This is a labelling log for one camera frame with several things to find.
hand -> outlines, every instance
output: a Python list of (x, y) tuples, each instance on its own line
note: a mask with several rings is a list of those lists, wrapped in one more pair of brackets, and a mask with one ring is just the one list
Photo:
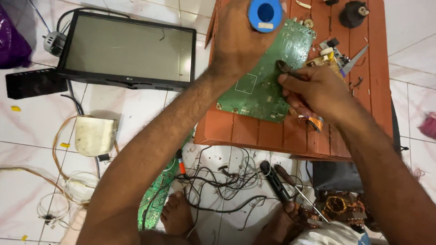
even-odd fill
[(257, 32), (248, 20), (250, 0), (232, 0), (219, 12), (218, 30), (209, 70), (230, 77), (232, 86), (250, 72), (271, 46), (285, 20), (270, 33)]
[(310, 82), (282, 74), (278, 82), (283, 86), (283, 96), (295, 111), (305, 116), (323, 117), (332, 124), (347, 116), (347, 110), (355, 105), (343, 80), (328, 66), (305, 67), (296, 70)]

green circuit board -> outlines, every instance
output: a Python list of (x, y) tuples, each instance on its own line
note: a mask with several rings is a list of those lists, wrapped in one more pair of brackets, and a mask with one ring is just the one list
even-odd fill
[[(194, 130), (191, 131), (191, 133), (188, 135), (188, 137), (185, 139), (185, 141), (182, 144), (182, 148), (185, 146), (185, 144), (189, 141), (189, 139), (192, 137), (194, 133)], [(160, 214), (162, 213), (162, 208), (165, 205), (165, 201), (167, 199), (168, 191), (170, 189), (170, 185), (162, 189), (159, 194), (156, 196), (156, 198), (153, 200), (153, 202), (149, 202), (153, 199), (156, 192), (164, 185), (167, 185), (171, 183), (173, 180), (177, 169), (179, 167), (179, 163), (174, 157), (166, 167), (166, 169), (156, 178), (156, 180), (153, 182), (153, 184), (148, 188), (147, 192), (144, 194), (141, 204), (138, 210), (138, 230), (142, 230), (143, 225), (143, 214), (144, 211), (147, 209), (149, 205), (151, 205), (148, 208), (148, 211), (146, 213), (145, 221), (144, 221), (144, 229), (149, 230), (156, 227), (159, 219)]]
[(282, 97), (282, 88), (277, 82), (280, 71), (276, 60), (285, 61), (292, 69), (301, 68), (315, 38), (313, 30), (291, 19), (286, 20), (256, 67), (218, 99), (217, 109), (282, 122), (289, 105)]

black tool handle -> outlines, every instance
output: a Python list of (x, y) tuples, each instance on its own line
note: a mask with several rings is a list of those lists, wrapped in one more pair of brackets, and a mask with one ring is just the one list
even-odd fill
[(277, 176), (276, 171), (271, 167), (268, 161), (265, 160), (260, 164), (260, 170), (262, 171), (263, 175), (271, 186), (271, 189), (274, 191), (279, 200), (282, 203), (289, 201), (291, 196), (286, 191), (285, 187)]

forearm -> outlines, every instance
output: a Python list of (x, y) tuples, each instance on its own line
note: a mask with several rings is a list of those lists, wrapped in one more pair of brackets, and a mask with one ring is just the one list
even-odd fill
[(359, 170), (371, 214), (393, 244), (434, 243), (434, 203), (371, 115), (353, 103), (337, 128)]
[(95, 189), (82, 233), (109, 219), (121, 222), (119, 216), (124, 216), (123, 230), (129, 227), (129, 232), (137, 233), (136, 217), (144, 193), (189, 131), (236, 80), (206, 71), (142, 129), (113, 160)]

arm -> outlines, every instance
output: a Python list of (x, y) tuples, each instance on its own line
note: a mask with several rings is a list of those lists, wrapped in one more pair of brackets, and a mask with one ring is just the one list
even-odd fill
[(211, 66), (113, 160), (91, 198), (78, 244), (139, 244), (137, 215), (144, 193), (207, 109), (257, 64), (280, 30), (253, 31), (248, 3), (231, 1), (221, 10)]
[[(434, 244), (436, 206), (395, 153), (392, 140), (328, 67), (298, 70), (311, 82), (281, 76), (297, 112), (317, 115), (341, 133), (362, 179), (371, 214), (391, 244)], [(306, 108), (294, 93), (302, 94)]]

